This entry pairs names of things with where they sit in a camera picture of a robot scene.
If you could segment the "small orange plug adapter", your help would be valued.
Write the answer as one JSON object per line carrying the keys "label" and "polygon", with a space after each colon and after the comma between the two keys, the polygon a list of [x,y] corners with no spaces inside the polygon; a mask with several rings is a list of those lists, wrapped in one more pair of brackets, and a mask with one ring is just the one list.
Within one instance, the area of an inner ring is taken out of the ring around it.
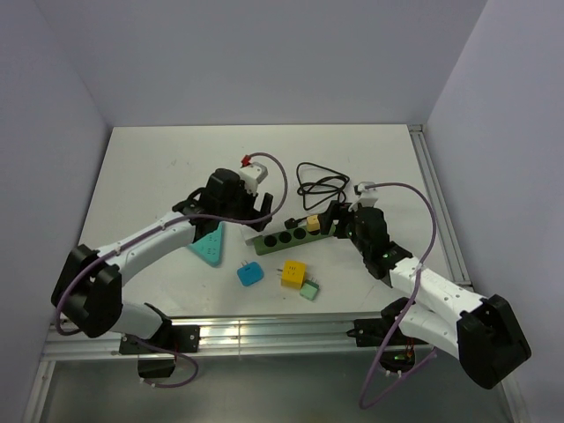
{"label": "small orange plug adapter", "polygon": [[320,230],[320,222],[317,214],[307,216],[306,229],[311,234]]}

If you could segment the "green power strip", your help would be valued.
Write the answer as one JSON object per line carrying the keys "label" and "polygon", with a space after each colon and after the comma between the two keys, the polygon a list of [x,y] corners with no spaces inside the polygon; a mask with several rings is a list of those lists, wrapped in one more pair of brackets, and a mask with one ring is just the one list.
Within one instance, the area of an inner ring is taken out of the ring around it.
{"label": "green power strip", "polygon": [[258,256],[266,256],[330,238],[335,230],[336,227],[332,225],[327,234],[322,234],[320,231],[309,232],[306,227],[298,226],[273,234],[260,235],[252,241],[252,246]]}

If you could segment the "white charger plug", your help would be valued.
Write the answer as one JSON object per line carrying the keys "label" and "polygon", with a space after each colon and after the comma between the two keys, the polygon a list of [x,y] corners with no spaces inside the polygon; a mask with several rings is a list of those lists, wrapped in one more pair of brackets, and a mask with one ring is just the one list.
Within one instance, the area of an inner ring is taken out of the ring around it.
{"label": "white charger plug", "polygon": [[246,245],[251,245],[254,242],[256,237],[257,237],[256,234],[245,234],[243,236],[244,243]]}

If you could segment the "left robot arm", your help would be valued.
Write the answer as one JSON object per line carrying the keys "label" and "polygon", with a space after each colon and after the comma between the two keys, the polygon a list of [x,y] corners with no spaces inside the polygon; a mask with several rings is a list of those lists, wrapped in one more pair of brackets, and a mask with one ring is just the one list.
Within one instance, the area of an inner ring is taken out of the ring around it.
{"label": "left robot arm", "polygon": [[139,338],[152,352],[168,348],[170,318],[151,304],[124,301],[123,287],[162,257],[214,232],[221,221],[263,230],[271,221],[273,197],[265,194],[260,208],[254,205],[267,174],[258,162],[236,172],[219,168],[205,186],[147,228],[98,249],[75,247],[51,296],[56,316],[66,316],[89,338],[116,332]]}

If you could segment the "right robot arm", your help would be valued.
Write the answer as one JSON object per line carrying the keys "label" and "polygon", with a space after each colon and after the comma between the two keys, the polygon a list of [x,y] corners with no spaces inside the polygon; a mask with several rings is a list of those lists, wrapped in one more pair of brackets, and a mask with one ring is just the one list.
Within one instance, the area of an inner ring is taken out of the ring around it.
{"label": "right robot arm", "polygon": [[372,319],[348,331],[359,347],[418,340],[458,359],[480,387],[491,389],[531,357],[531,348],[508,301],[466,290],[420,264],[391,240],[382,210],[333,200],[319,214],[322,234],[347,239],[368,273],[400,292]]}

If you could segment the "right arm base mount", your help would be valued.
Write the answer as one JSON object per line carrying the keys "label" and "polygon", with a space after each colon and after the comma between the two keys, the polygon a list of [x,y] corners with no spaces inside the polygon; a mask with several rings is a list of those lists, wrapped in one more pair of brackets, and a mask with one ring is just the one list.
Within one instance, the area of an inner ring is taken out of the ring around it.
{"label": "right arm base mount", "polygon": [[[346,332],[346,336],[355,340],[356,346],[380,347],[387,335],[395,318],[404,309],[408,299],[402,297],[393,301],[383,309],[377,318],[363,318],[353,321],[353,327]],[[400,329],[392,334],[388,346],[398,346],[399,350],[385,350],[379,360],[378,370],[386,374],[397,374],[398,376],[410,371],[416,365],[416,345],[424,345],[425,342],[404,335]]]}

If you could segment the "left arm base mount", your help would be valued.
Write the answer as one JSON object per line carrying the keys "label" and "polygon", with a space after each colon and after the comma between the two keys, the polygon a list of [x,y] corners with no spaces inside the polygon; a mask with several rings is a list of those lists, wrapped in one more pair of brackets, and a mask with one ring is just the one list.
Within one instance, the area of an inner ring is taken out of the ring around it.
{"label": "left arm base mount", "polygon": [[[198,376],[199,365],[190,354],[198,352],[199,341],[198,325],[172,324],[148,340],[123,335],[118,353],[137,356],[137,374],[142,383],[159,389],[180,388]],[[181,364],[190,364],[192,374],[180,382],[167,382]]]}

